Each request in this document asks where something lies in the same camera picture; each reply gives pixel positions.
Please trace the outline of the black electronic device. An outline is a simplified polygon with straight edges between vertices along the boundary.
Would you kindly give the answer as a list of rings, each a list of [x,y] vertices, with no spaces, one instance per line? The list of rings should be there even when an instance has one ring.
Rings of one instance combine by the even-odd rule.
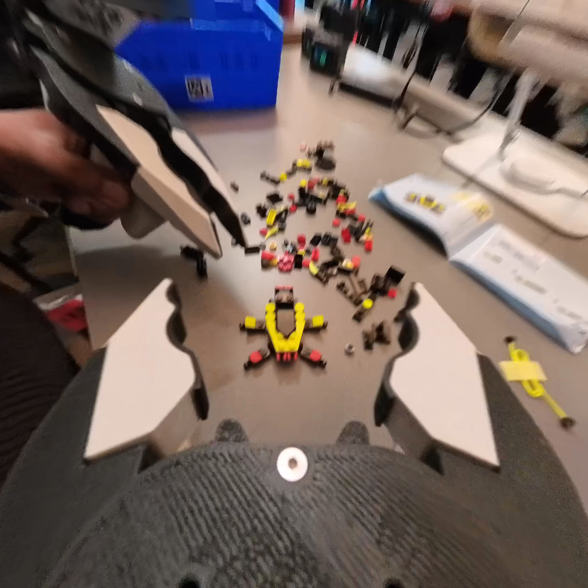
[[[326,31],[307,24],[302,31],[301,55],[308,60],[312,71],[328,77],[340,77],[355,35],[355,28]]]

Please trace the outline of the lego instruction booklet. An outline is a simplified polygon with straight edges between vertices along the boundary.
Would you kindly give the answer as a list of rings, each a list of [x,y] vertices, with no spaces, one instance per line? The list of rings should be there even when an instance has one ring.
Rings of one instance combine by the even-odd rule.
[[[568,352],[587,347],[587,278],[495,222],[482,194],[415,173],[368,198],[436,238],[448,261]]]

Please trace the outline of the blue plastic bin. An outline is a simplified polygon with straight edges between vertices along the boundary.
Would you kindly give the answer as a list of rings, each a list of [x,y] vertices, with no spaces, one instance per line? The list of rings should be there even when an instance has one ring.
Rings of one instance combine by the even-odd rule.
[[[192,1],[192,19],[147,20],[116,46],[176,111],[273,109],[279,1]]]

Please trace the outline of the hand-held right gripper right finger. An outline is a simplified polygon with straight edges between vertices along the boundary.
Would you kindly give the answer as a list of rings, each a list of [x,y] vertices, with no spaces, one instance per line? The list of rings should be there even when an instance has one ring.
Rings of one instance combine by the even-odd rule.
[[[490,470],[500,459],[479,353],[420,282],[412,284],[395,322],[400,351],[386,364],[374,404],[408,457],[442,470],[450,453]]]

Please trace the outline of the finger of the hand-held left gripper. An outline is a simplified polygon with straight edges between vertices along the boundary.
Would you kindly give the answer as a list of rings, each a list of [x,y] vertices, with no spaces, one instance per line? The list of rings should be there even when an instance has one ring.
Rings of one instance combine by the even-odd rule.
[[[112,108],[98,106],[97,110],[138,162],[131,181],[136,195],[201,249],[221,258],[222,248],[209,212],[165,163],[149,132]]]
[[[163,130],[158,134],[158,147],[166,165],[209,216],[216,216],[237,244],[246,247],[247,239],[229,190],[202,149],[183,129]]]

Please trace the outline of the pale board on stand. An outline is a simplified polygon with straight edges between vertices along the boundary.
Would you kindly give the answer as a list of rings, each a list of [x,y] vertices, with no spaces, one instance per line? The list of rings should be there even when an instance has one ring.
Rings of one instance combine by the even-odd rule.
[[[477,59],[587,94],[587,1],[472,1]]]

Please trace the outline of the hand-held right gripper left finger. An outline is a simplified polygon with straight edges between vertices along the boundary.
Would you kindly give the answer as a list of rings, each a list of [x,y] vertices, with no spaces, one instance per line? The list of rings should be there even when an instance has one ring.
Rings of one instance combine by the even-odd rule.
[[[166,458],[207,420],[208,393],[186,338],[176,285],[165,278],[104,347],[86,461],[140,445]]]

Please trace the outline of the pile of lego pieces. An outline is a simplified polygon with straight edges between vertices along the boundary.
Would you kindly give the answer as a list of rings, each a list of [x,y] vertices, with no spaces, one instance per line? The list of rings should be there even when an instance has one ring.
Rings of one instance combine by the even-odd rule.
[[[332,143],[294,160],[280,176],[262,171],[261,180],[275,189],[255,207],[259,242],[240,248],[258,259],[260,272],[276,272],[285,280],[305,272],[323,286],[337,279],[336,289],[354,307],[352,320],[361,323],[379,298],[394,299],[406,273],[390,265],[369,280],[361,275],[362,255],[374,245],[373,219],[357,209],[348,187],[327,172],[335,162]]]

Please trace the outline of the white stand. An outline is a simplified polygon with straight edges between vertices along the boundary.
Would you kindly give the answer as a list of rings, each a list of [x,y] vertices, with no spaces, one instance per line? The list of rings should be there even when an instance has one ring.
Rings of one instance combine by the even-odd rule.
[[[555,232],[586,239],[587,159],[520,125],[538,81],[531,70],[522,73],[502,134],[479,133],[448,147],[442,159]]]

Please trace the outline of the yellow black red lego model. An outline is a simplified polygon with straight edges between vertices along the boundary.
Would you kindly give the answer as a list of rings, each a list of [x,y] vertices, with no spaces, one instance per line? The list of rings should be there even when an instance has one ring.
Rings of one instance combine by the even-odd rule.
[[[323,315],[306,316],[305,305],[296,296],[293,286],[277,285],[265,305],[262,319],[246,316],[239,329],[249,334],[266,334],[268,344],[251,352],[243,364],[250,371],[273,357],[279,364],[294,364],[302,359],[324,369],[327,362],[318,349],[303,342],[306,332],[321,332],[328,326]]]

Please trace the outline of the person's left hand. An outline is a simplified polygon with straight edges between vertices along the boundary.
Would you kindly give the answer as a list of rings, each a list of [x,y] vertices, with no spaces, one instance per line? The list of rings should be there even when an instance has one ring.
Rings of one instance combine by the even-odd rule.
[[[133,192],[89,145],[44,109],[1,111],[1,195],[57,205],[65,225],[102,229],[128,209]]]

